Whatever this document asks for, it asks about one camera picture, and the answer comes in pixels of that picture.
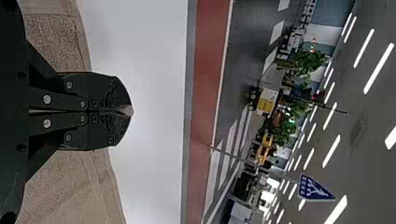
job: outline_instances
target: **asphalt road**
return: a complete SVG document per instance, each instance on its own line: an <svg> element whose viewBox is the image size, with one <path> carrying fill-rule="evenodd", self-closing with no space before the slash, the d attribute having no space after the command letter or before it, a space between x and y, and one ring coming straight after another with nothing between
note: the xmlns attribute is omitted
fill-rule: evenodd
<svg viewBox="0 0 396 224"><path fill-rule="evenodd" d="M303 210L298 212L301 200L295 193L288 201L289 188L285 195L279 196L281 205L277 213L270 216L272 223L276 223L282 209L284 216L279 224L324 223L344 196L347 198L347 207L335 223L394 222L396 146L387 150L385 139L396 125L395 49L366 95L363 88L389 43L396 43L395 12L395 1L358 2L354 11L354 16L357 16L356 23L333 63L334 73L328 87L329 89L334 82L328 105L337 103L337 108L348 111L348 114L334 113L327 129L323 131L330 112L319 110L305 128L305 134L309 134L313 124L317 123L310 142L307 143L305 138L302 147L293 155L295 158L300 154L303 156L297 171L288 174L289 177L298 179L311 148L315 148L305 173L312 175L335 194L336 201L306 203ZM375 29L373 37L358 67L354 68L355 59L371 29ZM322 168L322 163L338 135L341 141L327 166Z"/></svg>

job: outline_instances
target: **pedestrian crossing sign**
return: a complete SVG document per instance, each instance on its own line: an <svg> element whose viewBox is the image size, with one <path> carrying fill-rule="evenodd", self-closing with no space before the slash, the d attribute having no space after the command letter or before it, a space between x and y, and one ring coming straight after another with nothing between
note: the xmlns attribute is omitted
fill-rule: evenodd
<svg viewBox="0 0 396 224"><path fill-rule="evenodd" d="M301 175L298 195L300 198L311 202L328 202L335 200L334 195L308 175Z"/></svg>

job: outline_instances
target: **white lane marking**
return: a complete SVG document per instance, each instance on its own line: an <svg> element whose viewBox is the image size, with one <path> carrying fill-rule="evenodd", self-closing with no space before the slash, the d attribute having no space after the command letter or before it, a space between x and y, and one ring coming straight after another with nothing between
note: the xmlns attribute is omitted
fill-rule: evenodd
<svg viewBox="0 0 396 224"><path fill-rule="evenodd" d="M343 32L341 33L341 36L343 36L344 33L346 32L347 26L349 25L350 18L352 18L352 13L349 13L349 16L347 17L346 24L344 25L344 29L343 29Z"/></svg>
<svg viewBox="0 0 396 224"><path fill-rule="evenodd" d="M337 102L334 103L332 106L332 110L329 113L329 116L327 116L326 121L324 122L323 125L323 131L327 129L327 126L329 125L330 120L332 119L332 114L334 114L334 110L337 108Z"/></svg>
<svg viewBox="0 0 396 224"><path fill-rule="evenodd" d="M280 211L279 217L277 217L277 220L276 220L276 224L279 224L280 219L282 219L282 217L283 217L283 214L285 214L285 209L282 209L282 211Z"/></svg>
<svg viewBox="0 0 396 224"><path fill-rule="evenodd" d="M282 183L280 183L279 191L283 189L283 185L285 184L285 179L282 180Z"/></svg>
<svg viewBox="0 0 396 224"><path fill-rule="evenodd" d="M296 141L296 143L294 144L293 150L291 151L291 154L294 153L294 151L296 150L297 146L298 146L298 140Z"/></svg>
<svg viewBox="0 0 396 224"><path fill-rule="evenodd" d="M230 27L231 27L231 18L233 16L233 0L230 0L230 8L228 10L228 19L227 19L227 31L224 39L224 47L223 47L223 57L221 62L221 71L220 71L220 79L219 79L219 90L218 90L218 100L216 102L216 112L215 112L215 121L213 123L213 133L212 133L212 144L211 146L215 145L216 140L216 128L218 126L218 116L219 116L219 105L220 105L220 97L221 97L221 89L222 89L222 82L224 78L224 66L225 66L225 58L227 55L227 46L228 46L228 39L230 35Z"/></svg>
<svg viewBox="0 0 396 224"><path fill-rule="evenodd" d="M346 33L346 38L344 39L344 44L345 44L345 43L347 42L347 40L349 39L350 32L352 31L353 26L355 25L355 21L356 21L357 18L358 18L358 17L354 17L354 18L353 18L353 21L352 21L352 23L351 23L350 26L349 26L349 30L348 30L347 33Z"/></svg>
<svg viewBox="0 0 396 224"><path fill-rule="evenodd" d="M238 134L236 135L236 142L235 142L235 147L233 148L233 154L235 156L238 156L239 152L239 147L241 144L241 137L242 137L242 131L244 131L245 128L245 122L247 119L247 114L248 114L248 106L245 106L244 110L242 111L242 116L241 120L239 120L239 129L238 129ZM232 165L235 164L236 158L233 158Z"/></svg>
<svg viewBox="0 0 396 224"><path fill-rule="evenodd" d="M264 68L262 69L262 74L267 71L267 69L274 62L277 53L277 47L265 58Z"/></svg>
<svg viewBox="0 0 396 224"><path fill-rule="evenodd" d="M327 73L329 72L330 67L332 66L332 61L329 62L329 64L327 65L326 71L324 72L324 76L327 76Z"/></svg>
<svg viewBox="0 0 396 224"><path fill-rule="evenodd" d="M225 190L222 192L222 194L221 194L221 196L220 196L220 198L219 198L219 200L218 200L218 203L216 204L215 209L213 209L213 212L212 212L212 214L210 215L209 219L207 220L206 224L212 223L213 218L215 217L215 214L218 212L219 207L220 207L222 201L224 200L225 195L226 195L227 192L228 192L228 189L230 188L231 184L233 183L233 179L235 178L236 174L237 174L238 171L239 171L239 166L240 166L240 165L241 165L241 162L238 163L238 165L236 166L235 170L233 171L233 175L231 176L230 181L228 181L228 184L227 184Z"/></svg>
<svg viewBox="0 0 396 224"><path fill-rule="evenodd" d="M274 200L272 201L271 207L274 207L274 205L276 204L276 200L277 200L277 197L275 197Z"/></svg>
<svg viewBox="0 0 396 224"><path fill-rule="evenodd" d="M302 199L298 205L298 211L300 212L305 205L305 199Z"/></svg>
<svg viewBox="0 0 396 224"><path fill-rule="evenodd" d="M303 133L303 137L301 137L300 143L298 144L298 148L301 147L301 145L303 144L304 139L305 139L305 133Z"/></svg>
<svg viewBox="0 0 396 224"><path fill-rule="evenodd" d="M223 140L220 141L217 148L222 149ZM210 170L209 170L209 177L207 178L207 186L206 186L206 198L205 198L205 211L209 208L210 204L213 202L213 195L215 193L215 186L216 186L216 177L218 175L219 169L219 159L220 153L216 150L213 150L211 159L210 159Z"/></svg>
<svg viewBox="0 0 396 224"><path fill-rule="evenodd" d="M249 128L250 128L250 124L251 124L251 115L252 115L252 114L253 114L253 112L251 112L251 111L248 112L248 115L247 115L247 127L246 127L246 129L245 129L245 131L244 131L244 137L242 138L241 148L239 148L239 149L242 149L242 148L245 146L245 143L246 143L246 141L247 141L247 138L248 138L248 130L249 130Z"/></svg>
<svg viewBox="0 0 396 224"><path fill-rule="evenodd" d="M307 143L311 140L312 134L314 133L316 127L317 127L317 123L315 122L314 125L312 126L311 132L308 135L308 138L306 139Z"/></svg>
<svg viewBox="0 0 396 224"><path fill-rule="evenodd" d="M326 82L324 83L324 86L323 86L323 89L324 89L324 90L326 90L327 85L329 85L330 78L332 77L332 72L334 72L334 68L332 68L332 70L330 71L329 76L327 77Z"/></svg>
<svg viewBox="0 0 396 224"><path fill-rule="evenodd" d="M227 145L225 146L225 151L227 153L231 153L231 150L233 149L233 138L235 137L235 130L236 130L237 122L238 122L238 120L236 120L233 123L233 126L231 126L230 131L228 131ZM225 177L227 176L229 162L230 162L230 156L224 155L224 161L223 161L222 169L221 169L219 189L221 189L221 186L224 183Z"/></svg>
<svg viewBox="0 0 396 224"><path fill-rule="evenodd" d="M296 162L296 164L294 165L294 171L297 170L298 165L300 164L300 161L301 161L301 158L302 158L302 157L303 157L303 155L300 155L300 156L298 157L297 162Z"/></svg>
<svg viewBox="0 0 396 224"><path fill-rule="evenodd" d="M332 213L326 219L324 224L333 224L341 216L341 214L344 212L346 207L347 207L347 196L344 195L341 201L335 206L334 210L332 210Z"/></svg>
<svg viewBox="0 0 396 224"><path fill-rule="evenodd" d="M378 65L376 66L374 72L371 74L370 79L368 80L366 86L363 89L364 94L370 90L371 86L373 85L376 77L378 76L379 72L381 71L382 67L384 66L385 62L387 61L389 55L392 53L393 48L395 47L394 44L390 43L385 50L384 55L382 55L381 60L379 60Z"/></svg>
<svg viewBox="0 0 396 224"><path fill-rule="evenodd" d="M279 205L280 205L280 202L279 202L279 203L277 203L277 205L276 205L276 207L275 207L275 210L274 210L274 214L276 214L276 213L277 213L277 209L279 208Z"/></svg>
<svg viewBox="0 0 396 224"><path fill-rule="evenodd" d="M303 127L301 128L301 132L304 131L305 125L308 122L308 118L305 118L304 123L303 123Z"/></svg>
<svg viewBox="0 0 396 224"><path fill-rule="evenodd" d="M313 119L313 118L314 118L314 116L315 116L315 113L317 113L317 110L318 110L318 106L317 106L317 105L315 105L315 107L314 107L314 111L312 111L311 118L309 119L309 122L311 122L311 121L312 121L312 119Z"/></svg>
<svg viewBox="0 0 396 224"><path fill-rule="evenodd" d="M325 168L327 163L329 162L330 158L332 157L332 154L334 153L335 149L338 147L338 144L341 141L341 136L338 134L337 138L335 138L334 143L332 144L332 147L330 148L329 152L326 155L326 158L324 159L322 163L322 168Z"/></svg>
<svg viewBox="0 0 396 224"><path fill-rule="evenodd" d="M271 212L268 213L267 218L265 219L265 221L268 221L268 219L270 218L270 216L271 216Z"/></svg>
<svg viewBox="0 0 396 224"><path fill-rule="evenodd" d="M277 11L285 10L289 7L290 0L280 0L279 6L277 7Z"/></svg>
<svg viewBox="0 0 396 224"><path fill-rule="evenodd" d="M308 167L308 164L309 164L309 162L311 161L312 156L314 155L314 152L315 152L315 149L312 148L312 149L311 149L311 152L310 152L309 155L308 155L308 158L307 158L306 161L305 161L305 164L304 164L304 167L303 167L303 170L304 170L304 171L306 170L306 167Z"/></svg>
<svg viewBox="0 0 396 224"><path fill-rule="evenodd" d="M390 132L387 139L385 139L385 146L387 146L387 149L390 150L393 147L393 145L395 145L395 143L396 143L396 126Z"/></svg>
<svg viewBox="0 0 396 224"><path fill-rule="evenodd" d="M289 201L290 201L291 198L293 197L294 192L295 192L296 189L297 189L297 186L298 186L298 184L294 184L293 188L291 189L291 192L290 192L290 194L289 194Z"/></svg>
<svg viewBox="0 0 396 224"><path fill-rule="evenodd" d="M329 101L330 96L332 95L332 89L334 89L334 85L335 85L335 82L333 82L332 85L330 86L330 90L327 93L326 99L324 99L324 104L327 104L327 102Z"/></svg>
<svg viewBox="0 0 396 224"><path fill-rule="evenodd" d="M290 181L288 180L288 183L286 183L286 186L285 186L285 188L283 189L283 194L285 194L286 191L288 191L289 184L290 184Z"/></svg>
<svg viewBox="0 0 396 224"><path fill-rule="evenodd" d="M274 26L269 45L272 45L282 35L284 24L285 21L280 21L277 25Z"/></svg>
<svg viewBox="0 0 396 224"><path fill-rule="evenodd" d="M361 51L359 51L358 57L356 57L356 60L353 63L353 68L358 67L359 62L361 61L361 56L363 56L364 51L366 51L367 45L370 43L373 34L374 34L374 29L371 29L370 33L367 35L366 40L363 43L363 46L361 46Z"/></svg>
<svg viewBox="0 0 396 224"><path fill-rule="evenodd" d="M291 170L291 167L293 166L293 164L294 164L294 158L293 158L293 159L291 159L291 162L290 162L290 164L289 164L289 168L288 168L288 172L290 172L290 170Z"/></svg>

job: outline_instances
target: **bolt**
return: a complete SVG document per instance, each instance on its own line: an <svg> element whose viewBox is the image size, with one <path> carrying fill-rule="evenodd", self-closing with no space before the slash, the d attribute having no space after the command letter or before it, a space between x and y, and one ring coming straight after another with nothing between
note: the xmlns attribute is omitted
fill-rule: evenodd
<svg viewBox="0 0 396 224"><path fill-rule="evenodd" d="M44 128L48 129L50 127L50 120L49 119L44 119L43 126L44 126Z"/></svg>
<svg viewBox="0 0 396 224"><path fill-rule="evenodd" d="M49 95L45 95L45 96L43 97L43 101L44 101L44 104L49 105L49 104L50 104L50 101L51 101L50 96L49 96Z"/></svg>
<svg viewBox="0 0 396 224"><path fill-rule="evenodd" d="M73 88L73 83L72 82L66 82L66 88L71 90Z"/></svg>
<svg viewBox="0 0 396 224"><path fill-rule="evenodd" d="M68 133L66 135L66 142L70 142L72 140L72 135L70 133Z"/></svg>

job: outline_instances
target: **tree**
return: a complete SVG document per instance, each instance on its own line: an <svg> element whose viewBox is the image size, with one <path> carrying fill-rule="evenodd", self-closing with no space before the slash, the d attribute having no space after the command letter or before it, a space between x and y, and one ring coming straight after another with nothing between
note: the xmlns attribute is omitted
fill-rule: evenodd
<svg viewBox="0 0 396 224"><path fill-rule="evenodd" d="M313 52L300 50L291 55L290 59L276 60L276 63L278 69L290 69L294 76L304 77L304 82L307 82L311 78L310 74L326 61L326 55L319 50Z"/></svg>

